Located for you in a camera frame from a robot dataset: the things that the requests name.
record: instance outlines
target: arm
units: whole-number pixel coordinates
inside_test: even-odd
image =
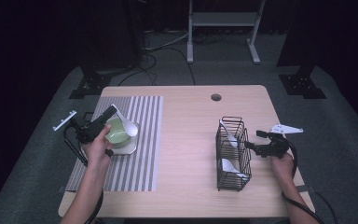
[[[104,152],[111,145],[105,139],[109,130],[110,126],[105,126],[91,144],[83,146],[88,158],[88,166],[74,201],[63,216],[61,223],[85,223],[94,211],[110,162]]]
[[[301,203],[307,206],[298,193],[295,183],[292,178],[292,169],[293,169],[293,158],[290,154],[286,153],[281,159],[277,157],[271,157],[272,171],[278,180],[279,185],[284,193],[284,195],[298,203]],[[304,212],[302,209],[286,202],[287,211],[290,218],[291,224],[305,224],[305,223],[319,223],[316,219],[311,217],[309,214]]]

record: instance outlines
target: hole in table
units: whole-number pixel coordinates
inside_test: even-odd
[[[222,96],[221,95],[219,95],[219,94],[217,94],[217,93],[215,93],[215,94],[212,94],[211,95],[211,99],[213,100],[213,101],[220,101],[221,99],[222,99]]]

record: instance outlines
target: wire basket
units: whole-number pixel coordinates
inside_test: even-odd
[[[217,188],[242,190],[252,177],[251,154],[245,147],[248,133],[242,118],[222,117],[225,127],[219,122],[216,134]],[[236,141],[228,140],[230,133]]]

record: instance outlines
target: hand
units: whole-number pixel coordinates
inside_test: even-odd
[[[105,154],[105,150],[111,148],[112,144],[105,138],[105,136],[109,133],[110,128],[110,124],[106,125],[92,143],[83,145],[83,149],[86,152],[88,159],[88,165],[109,164],[110,159]]]
[[[283,154],[282,158],[271,157],[272,171],[277,178],[279,184],[287,184],[293,182],[293,157],[289,153]]]

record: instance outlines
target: forearm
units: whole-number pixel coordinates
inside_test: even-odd
[[[298,203],[301,203],[304,206],[307,206],[307,204],[304,202],[301,195],[298,193],[297,188],[293,182],[284,183],[281,184],[282,191],[284,195],[293,201],[296,201]],[[297,206],[286,202],[287,212],[289,213],[290,217],[290,223],[291,224],[313,224],[318,223],[318,221],[310,216],[308,213],[303,211],[301,208],[298,208]]]
[[[74,201],[62,223],[84,223],[94,211],[103,190],[107,167],[89,164],[80,182]]]

